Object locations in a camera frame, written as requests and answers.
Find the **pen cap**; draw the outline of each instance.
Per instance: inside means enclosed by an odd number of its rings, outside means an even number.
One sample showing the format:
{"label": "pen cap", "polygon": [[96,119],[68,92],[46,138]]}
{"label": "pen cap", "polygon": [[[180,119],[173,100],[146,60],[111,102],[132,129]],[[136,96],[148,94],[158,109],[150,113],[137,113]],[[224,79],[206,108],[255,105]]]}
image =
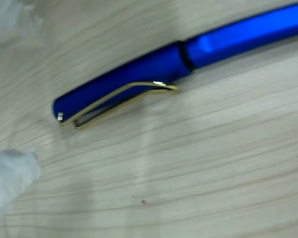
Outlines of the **pen cap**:
{"label": "pen cap", "polygon": [[185,42],[196,68],[298,35],[298,3],[241,20]]}
{"label": "pen cap", "polygon": [[[62,95],[53,104],[55,117],[58,117],[58,113],[62,113],[62,121],[67,121],[95,101],[132,82],[160,81],[168,83],[189,75],[191,70],[183,62],[181,44],[181,42],[174,42],[159,48]],[[132,87],[102,103],[96,109],[134,97],[149,89],[152,87]]]}

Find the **gold pen clip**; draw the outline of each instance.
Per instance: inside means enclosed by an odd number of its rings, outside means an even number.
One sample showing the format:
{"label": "gold pen clip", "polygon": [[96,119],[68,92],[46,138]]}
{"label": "gold pen clip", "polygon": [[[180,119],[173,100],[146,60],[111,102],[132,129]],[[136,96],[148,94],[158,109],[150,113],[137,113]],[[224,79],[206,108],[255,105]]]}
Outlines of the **gold pen clip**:
{"label": "gold pen clip", "polygon": [[[148,91],[145,91],[144,93],[138,94],[132,98],[128,98],[122,102],[110,105],[108,107],[105,107],[103,109],[95,110],[99,105],[105,103],[106,101],[112,99],[113,97],[119,95],[120,93],[135,87],[135,86],[149,86],[149,87],[155,87],[155,89],[151,89]],[[58,121],[60,125],[65,125],[69,122],[74,122],[74,125],[76,128],[82,128],[90,124],[91,122],[95,122],[96,120],[99,120],[106,116],[107,114],[113,112],[114,110],[117,110],[121,108],[122,106],[125,106],[126,104],[133,102],[136,99],[139,99],[148,93],[152,92],[177,92],[178,87],[173,84],[167,84],[159,81],[151,81],[151,82],[132,82],[125,84],[124,86],[117,88],[116,90],[110,92],[109,94],[105,95],[104,97],[98,99],[94,103],[90,104],[83,110],[79,111],[72,117],[70,117],[68,120],[63,121],[63,113],[58,112]]]}

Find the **white cloth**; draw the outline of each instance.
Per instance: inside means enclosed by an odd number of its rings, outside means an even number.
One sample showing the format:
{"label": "white cloth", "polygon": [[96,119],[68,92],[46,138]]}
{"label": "white cloth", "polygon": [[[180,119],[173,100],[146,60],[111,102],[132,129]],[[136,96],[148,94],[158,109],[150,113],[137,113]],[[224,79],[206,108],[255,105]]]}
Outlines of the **white cloth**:
{"label": "white cloth", "polygon": [[0,44],[31,48],[43,45],[43,20],[33,5],[19,0],[0,0]]}
{"label": "white cloth", "polygon": [[34,150],[26,153],[17,150],[0,152],[0,221],[6,205],[40,176],[41,169]]}

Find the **wooden table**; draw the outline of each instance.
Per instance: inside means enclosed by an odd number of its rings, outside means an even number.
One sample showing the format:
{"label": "wooden table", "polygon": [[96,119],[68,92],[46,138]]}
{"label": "wooden table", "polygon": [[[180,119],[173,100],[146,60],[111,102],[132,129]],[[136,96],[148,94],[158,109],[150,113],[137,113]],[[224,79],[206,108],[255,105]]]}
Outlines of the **wooden table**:
{"label": "wooden table", "polygon": [[128,60],[295,0],[40,0],[47,43],[0,51],[0,150],[41,180],[0,238],[298,238],[298,37],[198,70],[84,130],[53,99]]}

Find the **blue pen barrel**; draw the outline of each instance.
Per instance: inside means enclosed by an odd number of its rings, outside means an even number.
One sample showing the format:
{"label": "blue pen barrel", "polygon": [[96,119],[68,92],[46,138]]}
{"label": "blue pen barrel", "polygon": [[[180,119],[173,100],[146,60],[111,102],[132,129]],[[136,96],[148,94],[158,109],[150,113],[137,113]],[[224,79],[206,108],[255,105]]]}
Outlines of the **blue pen barrel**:
{"label": "blue pen barrel", "polygon": [[298,4],[257,15],[185,42],[196,68],[298,35]]}
{"label": "blue pen barrel", "polygon": [[[161,81],[168,83],[189,75],[191,70],[183,63],[180,49],[181,42],[171,43],[62,95],[53,104],[55,117],[58,117],[58,113],[63,113],[63,121],[67,121],[96,100],[131,82]],[[124,101],[149,89],[151,88],[147,86],[133,87],[106,101],[96,109]]]}

